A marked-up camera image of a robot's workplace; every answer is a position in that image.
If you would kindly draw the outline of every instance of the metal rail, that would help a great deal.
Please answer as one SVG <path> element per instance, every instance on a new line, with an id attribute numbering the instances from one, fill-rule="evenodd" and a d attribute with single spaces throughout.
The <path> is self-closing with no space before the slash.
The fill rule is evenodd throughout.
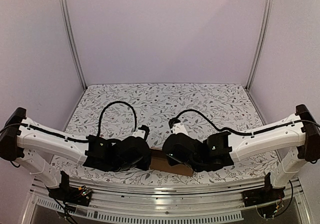
<path id="1" fill-rule="evenodd" d="M 84 76 L 84 73 L 82 71 L 82 67 L 80 64 L 80 59 L 79 59 L 79 55 L 78 55 L 78 51 L 77 51 L 77 47 L 76 47 L 76 42 L 74 39 L 72 27 L 71 27 L 67 0 L 60 0 L 60 6 L 61 6 L 64 27 L 65 27 L 66 36 L 67 36 L 67 39 L 69 42 L 74 67 L 75 67 L 77 76 L 79 78 L 81 87 L 83 88 L 83 90 L 86 90 L 88 86 L 87 86 L 86 79 L 85 79 L 85 76 Z"/>
<path id="2" fill-rule="evenodd" d="M 252 84 L 254 82 L 255 75 L 257 72 L 260 56 L 262 53 L 262 48 L 264 46 L 264 42 L 265 42 L 265 38 L 266 38 L 268 22 L 269 22 L 269 17 L 270 17 L 270 13 L 271 13 L 271 7 L 272 7 L 272 0 L 265 0 L 260 36 L 259 36 L 258 44 L 255 49 L 254 58 L 253 58 L 252 66 L 250 69 L 249 77 L 248 77 L 248 80 L 245 85 L 245 89 L 248 91 L 250 91 L 250 89 L 252 87 Z"/>

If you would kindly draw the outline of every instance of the wire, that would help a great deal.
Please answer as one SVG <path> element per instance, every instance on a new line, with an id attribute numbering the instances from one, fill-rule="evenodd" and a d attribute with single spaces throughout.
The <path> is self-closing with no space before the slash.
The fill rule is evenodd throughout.
<path id="1" fill-rule="evenodd" d="M 6 125 L 4 128 L 0 130 L 0 134 L 10 127 L 19 126 L 19 125 L 22 125 L 22 123 L 14 123 L 14 124 Z"/>
<path id="2" fill-rule="evenodd" d="M 294 198 L 294 186 L 292 185 L 292 182 L 291 180 L 289 180 L 289 183 L 290 183 L 290 186 L 291 186 L 291 197 L 290 197 L 290 201 L 288 203 L 288 205 L 285 207 L 285 209 L 283 210 L 283 212 L 279 213 L 278 215 L 275 215 L 274 217 L 278 217 L 278 216 L 281 216 L 283 213 L 286 212 L 286 210 L 288 210 L 288 208 L 290 207 L 290 204 L 292 203 L 292 200 Z"/>
<path id="3" fill-rule="evenodd" d="M 269 213 L 269 214 L 265 214 L 265 217 L 267 217 L 267 218 L 264 217 L 264 213 L 263 212 L 260 213 L 258 211 L 258 208 L 256 208 L 256 211 L 257 211 L 257 213 L 259 214 L 260 217 L 262 217 L 265 220 L 268 220 L 268 219 L 271 219 L 271 218 L 273 219 L 273 218 L 276 218 L 276 217 L 282 215 L 283 213 L 285 213 L 288 210 L 288 208 L 290 207 L 290 204 L 292 203 L 292 200 L 294 198 L 294 187 L 292 185 L 291 180 L 289 180 L 289 183 L 290 183 L 290 186 L 291 186 L 291 197 L 290 197 L 290 201 L 289 201 L 288 205 L 285 207 L 285 209 L 281 213 L 279 213 L 277 215 L 278 211 L 282 208 L 282 207 L 279 208 L 280 204 L 284 203 L 283 199 L 279 196 L 280 202 L 279 203 L 275 202 L 277 204 L 276 210 L 271 212 L 271 213 Z"/>
<path id="4" fill-rule="evenodd" d="M 136 131 L 137 129 L 137 114 L 136 114 L 136 111 L 135 109 L 127 102 L 125 101 L 121 101 L 121 100 L 117 100 L 117 101 L 114 101 L 114 102 L 111 102 L 109 103 L 107 106 L 105 106 L 100 114 L 100 117 L 99 117 L 99 123 L 98 123 L 98 133 L 96 134 L 96 137 L 99 137 L 100 136 L 100 133 L 101 133 L 101 122 L 102 122 L 102 117 L 104 116 L 104 113 L 106 111 L 106 109 L 108 109 L 110 106 L 114 105 L 114 104 L 124 104 L 126 106 L 128 106 L 132 112 L 133 112 L 133 117 L 134 117 L 134 132 Z"/>
<path id="5" fill-rule="evenodd" d="M 228 131 L 228 132 L 233 133 L 233 134 L 238 135 L 238 136 L 254 136 L 254 135 L 257 135 L 257 134 L 261 134 L 261 133 L 272 131 L 272 130 L 277 129 L 277 128 L 286 127 L 288 125 L 292 125 L 293 123 L 295 124 L 295 123 L 301 123 L 301 122 L 312 123 L 312 124 L 316 125 L 318 128 L 320 128 L 320 124 L 318 124 L 318 123 L 316 123 L 314 121 L 310 121 L 310 120 L 295 120 L 293 122 L 291 121 L 291 122 L 287 122 L 287 123 L 283 123 L 283 124 L 279 124 L 279 125 L 274 125 L 274 126 L 267 127 L 265 129 L 257 130 L 257 131 L 250 132 L 250 133 L 249 132 L 241 132 L 241 131 L 234 130 L 234 129 L 230 128 L 230 127 L 218 128 L 203 113 L 201 113 L 200 111 L 195 110 L 195 109 L 183 110 L 174 119 L 177 120 L 182 114 L 187 113 L 187 112 L 197 113 L 198 115 L 203 117 L 211 126 L 213 126 L 213 128 L 216 129 L 218 132 Z"/>
<path id="6" fill-rule="evenodd" d="M 19 165 L 16 165 L 16 164 L 14 164 L 12 161 L 10 161 L 10 163 L 12 164 L 12 166 L 14 166 L 15 168 L 19 168 L 19 167 L 21 167 L 21 165 L 19 164 Z"/>

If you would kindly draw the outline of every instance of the black end cap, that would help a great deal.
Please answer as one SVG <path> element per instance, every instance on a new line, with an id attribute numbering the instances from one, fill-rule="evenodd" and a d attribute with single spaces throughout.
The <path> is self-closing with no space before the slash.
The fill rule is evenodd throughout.
<path id="1" fill-rule="evenodd" d="M 301 120 L 307 120 L 316 123 L 306 105 L 297 105 L 295 109 L 295 114 L 299 116 Z M 305 142 L 304 146 L 298 147 L 298 158 L 305 159 L 307 162 L 314 162 L 320 159 L 320 131 L 319 128 L 313 123 L 306 121 L 302 123 L 302 131 L 305 132 Z"/>

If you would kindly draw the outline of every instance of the metal frame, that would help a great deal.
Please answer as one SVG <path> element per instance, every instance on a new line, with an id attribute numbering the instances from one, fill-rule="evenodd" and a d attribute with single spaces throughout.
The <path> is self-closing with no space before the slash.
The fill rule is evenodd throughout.
<path id="1" fill-rule="evenodd" d="M 87 86 L 86 79 L 85 79 L 84 73 L 82 71 L 80 59 L 78 56 L 76 42 L 74 39 L 74 34 L 72 31 L 71 22 L 70 22 L 67 0 L 60 0 L 60 6 L 61 6 L 64 27 L 65 27 L 66 36 L 67 36 L 67 39 L 69 42 L 74 67 L 75 67 L 75 70 L 76 70 L 77 76 L 79 78 L 82 89 L 86 90 L 88 86 Z"/>
<path id="2" fill-rule="evenodd" d="M 75 216 L 78 217 L 108 223 L 120 223 L 120 220 L 129 217 L 136 220 L 135 223 L 144 222 L 145 224 L 151 224 L 152 220 L 157 219 L 166 220 L 167 224 L 183 224 L 183 220 L 189 220 L 189 223 L 194 220 L 194 223 L 201 224 L 205 222 L 203 222 L 204 220 L 199 221 L 200 218 L 223 218 L 223 216 L 232 216 L 241 211 L 255 208 L 255 206 L 244 206 L 241 192 L 263 186 L 264 179 L 261 177 L 239 180 L 228 183 L 228 185 L 213 183 L 196 186 L 158 187 L 71 178 L 70 184 L 73 186 L 86 185 L 94 190 L 90 206 L 77 207 Z M 310 224 L 310 211 L 301 184 L 297 178 L 292 180 L 292 184 L 302 223 Z M 290 185 L 287 185 L 284 192 L 285 199 L 290 199 Z M 30 213 L 35 209 L 35 205 L 61 211 L 55 202 L 48 197 L 48 191 L 42 182 L 38 180 L 33 182 L 30 195 L 23 224 L 30 223 Z M 125 223 L 132 223 L 129 218 Z"/>
<path id="3" fill-rule="evenodd" d="M 270 13 L 271 13 L 271 7 L 272 7 L 272 0 L 265 0 L 260 36 L 259 36 L 259 40 L 258 40 L 256 49 L 255 49 L 254 58 L 253 58 L 252 66 L 250 69 L 249 77 L 248 77 L 248 80 L 245 85 L 245 89 L 248 91 L 250 91 L 252 84 L 254 82 L 254 79 L 255 79 L 260 56 L 261 56 L 262 49 L 263 49 L 264 42 L 265 42 L 265 38 L 266 38 L 268 22 L 269 22 L 269 17 L 270 17 Z"/>
<path id="4" fill-rule="evenodd" d="M 71 21 L 68 11 L 67 0 L 59 0 L 61 5 L 63 22 L 66 30 L 67 39 L 70 46 L 74 66 L 79 78 L 82 89 L 87 89 L 85 76 L 80 64 L 78 51 L 71 27 Z M 260 56 L 262 53 L 263 44 L 265 41 L 269 17 L 271 13 L 272 0 L 265 0 L 265 7 L 262 19 L 262 25 L 259 35 L 259 40 L 255 50 L 252 66 L 245 86 L 245 90 L 251 102 L 253 103 L 262 123 L 266 120 L 259 108 L 255 104 L 250 89 L 252 87 L 254 77 L 258 68 Z M 79 102 L 75 106 L 72 114 L 77 108 Z M 105 182 L 93 182 L 90 180 L 81 180 L 70 178 L 70 183 L 74 186 L 87 185 L 92 187 L 94 195 L 92 202 L 87 210 L 81 209 L 83 213 L 87 213 L 87 218 L 90 218 L 92 213 L 97 213 L 99 216 L 111 214 L 113 216 L 123 215 L 123 210 L 127 210 L 131 215 L 136 217 L 152 218 L 162 217 L 168 220 L 182 220 L 183 217 L 192 215 L 223 215 L 225 213 L 236 213 L 245 209 L 241 198 L 241 192 L 248 188 L 260 187 L 264 184 L 263 178 L 246 179 L 233 181 L 231 183 L 214 183 L 210 185 L 197 186 L 143 186 L 143 185 L 125 185 Z M 296 178 L 293 181 L 294 197 L 298 203 L 298 210 L 303 224 L 312 223 L 309 207 L 306 197 L 303 194 L 299 180 Z M 290 196 L 290 188 L 287 186 L 285 190 L 286 198 Z M 29 224 L 32 219 L 36 205 L 39 203 L 39 198 L 48 198 L 48 192 L 43 183 L 34 180 L 30 193 L 27 198 L 27 205 L 22 217 L 23 224 Z"/>

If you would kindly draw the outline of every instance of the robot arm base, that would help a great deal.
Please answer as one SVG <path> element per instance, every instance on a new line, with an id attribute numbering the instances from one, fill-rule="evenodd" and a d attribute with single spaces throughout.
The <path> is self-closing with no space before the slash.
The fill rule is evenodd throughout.
<path id="1" fill-rule="evenodd" d="M 270 172 L 264 177 L 264 186 L 242 192 L 245 207 L 256 206 L 264 203 L 274 202 L 285 197 L 285 187 L 273 188 L 270 180 Z"/>
<path id="2" fill-rule="evenodd" d="M 89 187 L 72 187 L 69 185 L 69 176 L 61 171 L 61 183 L 58 188 L 48 188 L 49 197 L 63 202 L 81 206 L 89 206 L 92 197 L 92 189 Z"/>

